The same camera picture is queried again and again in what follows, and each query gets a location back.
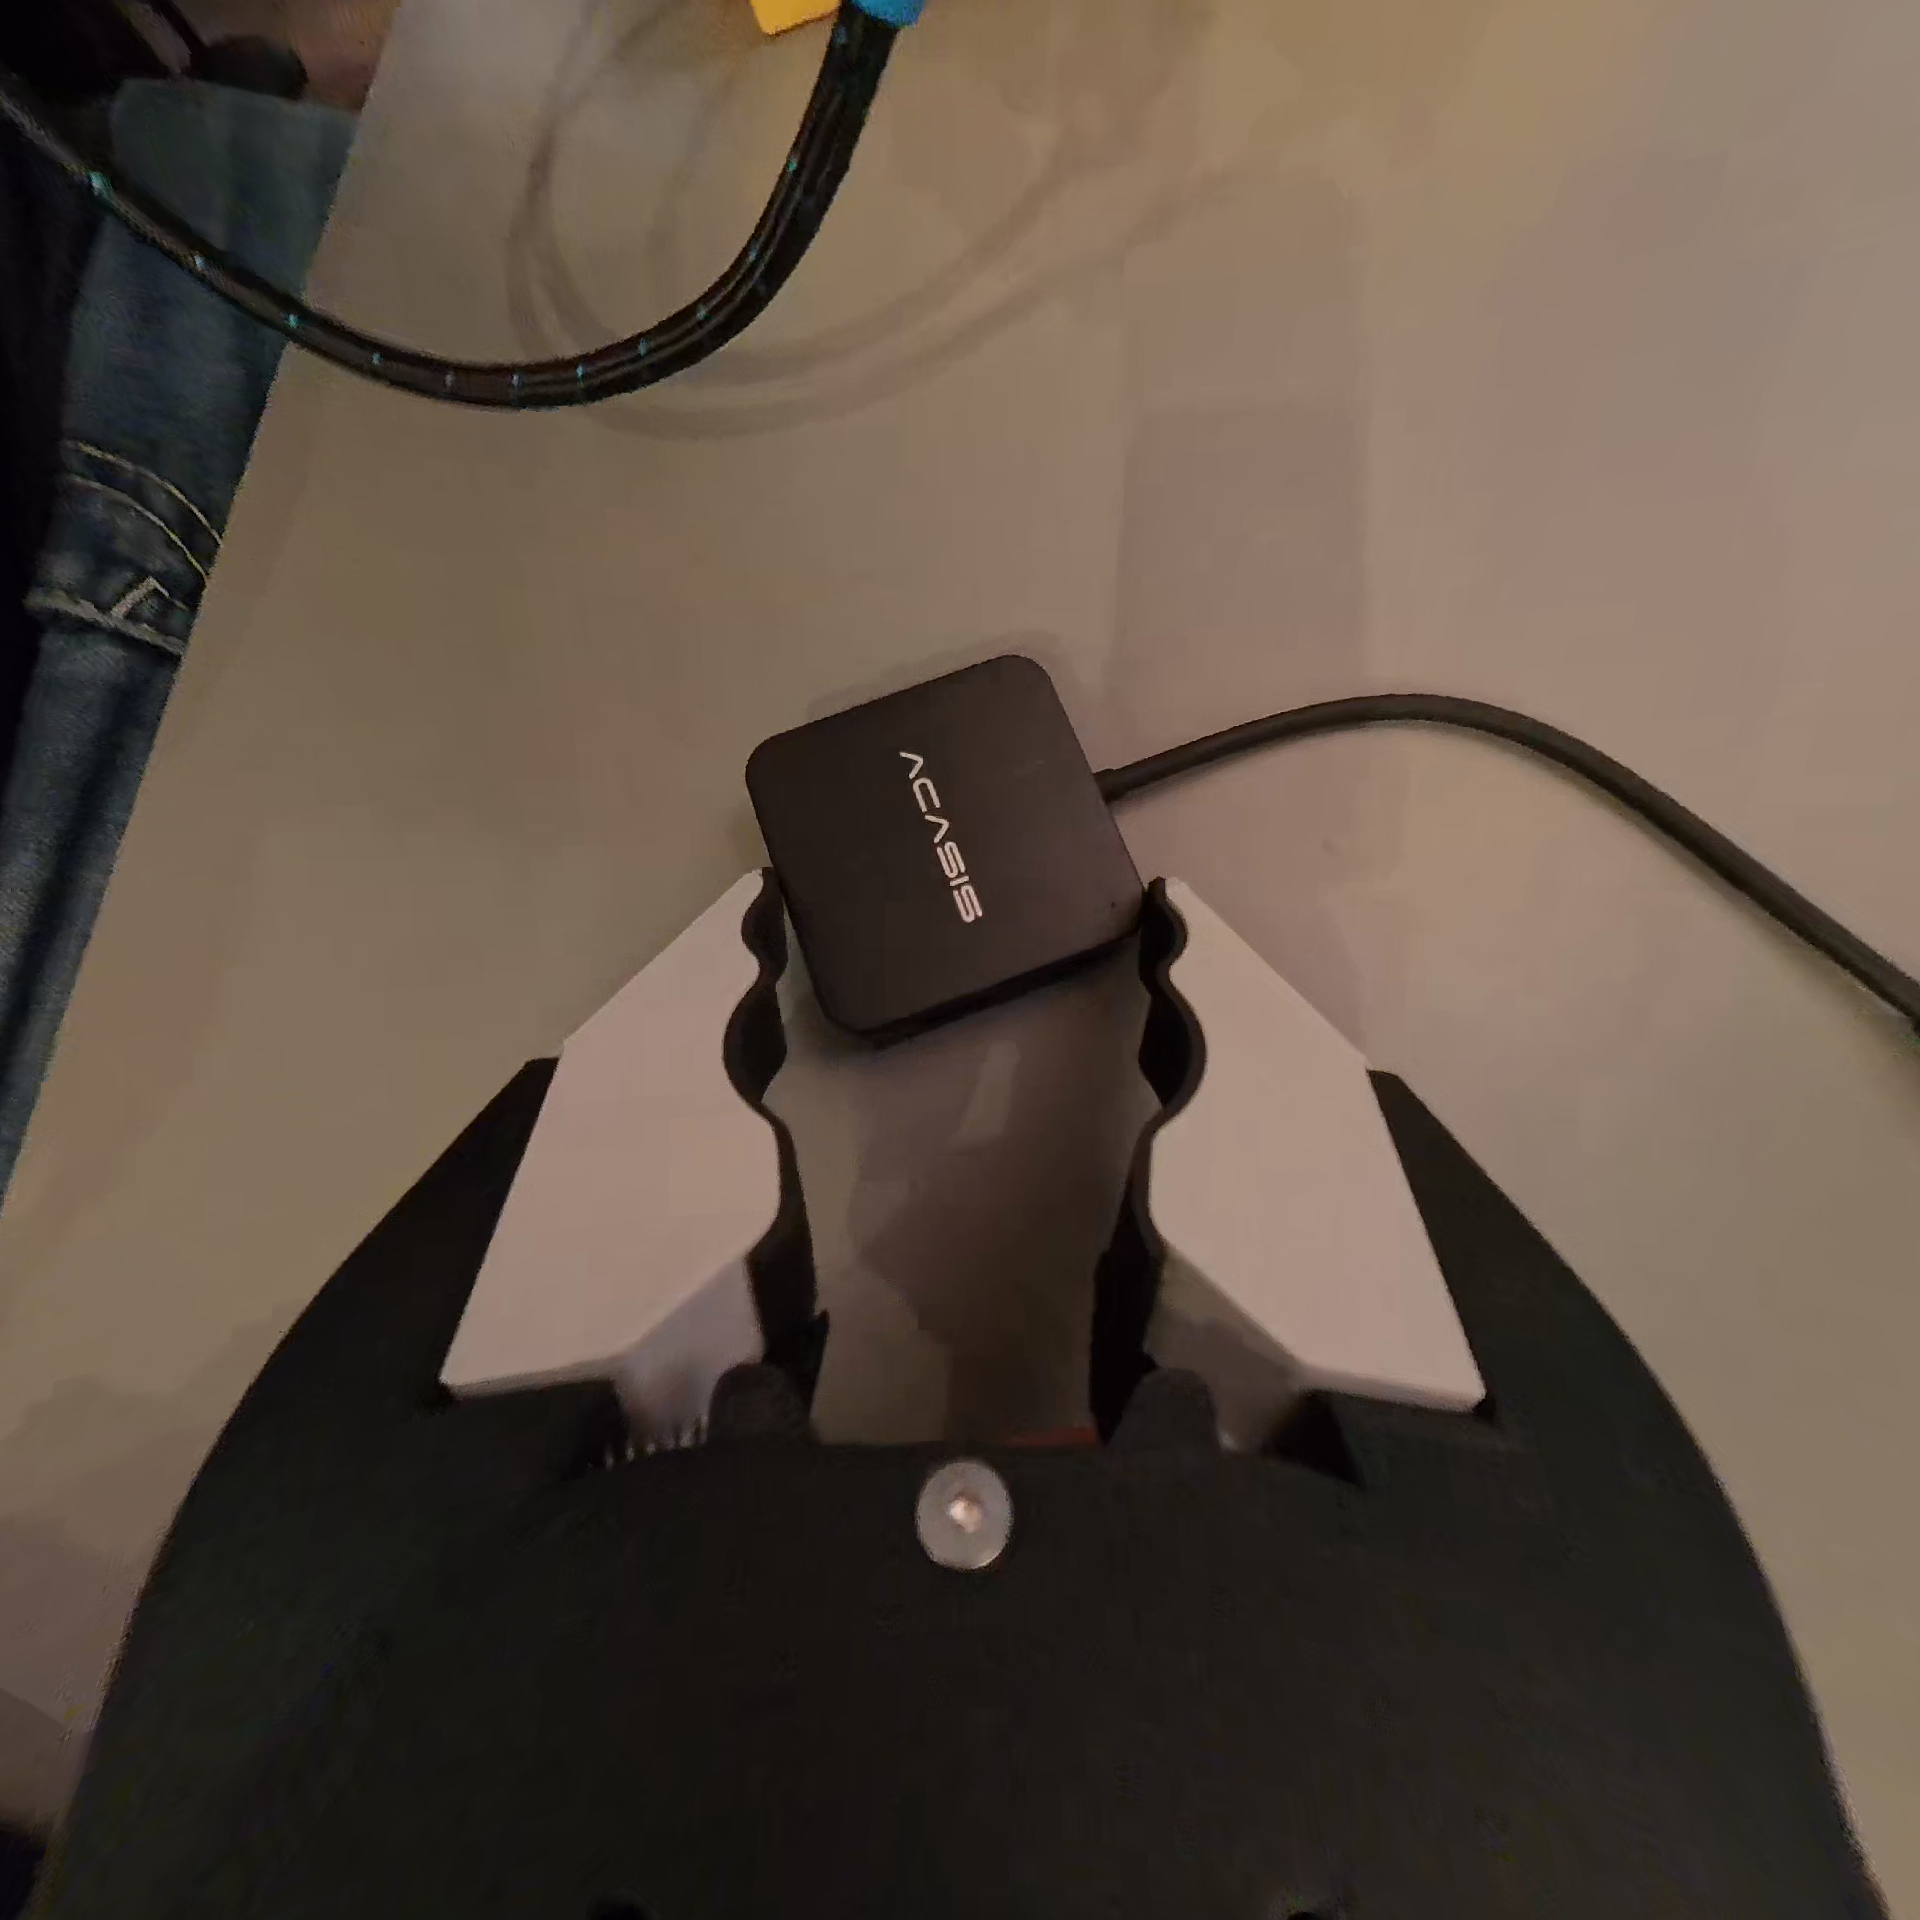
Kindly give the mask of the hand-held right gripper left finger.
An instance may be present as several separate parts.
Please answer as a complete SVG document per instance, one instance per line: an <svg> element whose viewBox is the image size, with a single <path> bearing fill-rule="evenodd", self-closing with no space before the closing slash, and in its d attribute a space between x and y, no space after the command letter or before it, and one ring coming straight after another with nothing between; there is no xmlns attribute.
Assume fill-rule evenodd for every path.
<svg viewBox="0 0 1920 1920"><path fill-rule="evenodd" d="M735 1369L811 1415L818 1274L789 1061L786 909L735 883L564 1042L445 1357L458 1399L600 1383L633 1432L699 1432Z"/></svg>

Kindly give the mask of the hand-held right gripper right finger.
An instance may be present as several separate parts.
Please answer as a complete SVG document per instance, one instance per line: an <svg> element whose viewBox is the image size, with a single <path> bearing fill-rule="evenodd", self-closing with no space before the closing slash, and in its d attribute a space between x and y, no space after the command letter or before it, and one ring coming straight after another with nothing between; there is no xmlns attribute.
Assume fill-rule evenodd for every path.
<svg viewBox="0 0 1920 1920"><path fill-rule="evenodd" d="M1153 881L1136 1069L1153 1108L1095 1268L1095 1429L1202 1383L1227 1448L1310 1394L1470 1415L1485 1383L1366 1056L1201 894Z"/></svg>

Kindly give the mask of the black and silver usb hub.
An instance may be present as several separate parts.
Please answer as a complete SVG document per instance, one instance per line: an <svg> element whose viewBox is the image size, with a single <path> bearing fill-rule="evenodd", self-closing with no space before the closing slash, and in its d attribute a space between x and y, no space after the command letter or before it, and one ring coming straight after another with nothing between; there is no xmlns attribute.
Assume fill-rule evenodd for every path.
<svg viewBox="0 0 1920 1920"><path fill-rule="evenodd" d="M1118 804L1243 757L1397 726L1475 734L1586 785L1917 1029L1917 979L1737 840L1595 745L1477 698L1323 700L1098 772L1045 666L1004 655L768 736L744 785L828 1021L890 1042L1136 931L1147 885Z"/></svg>

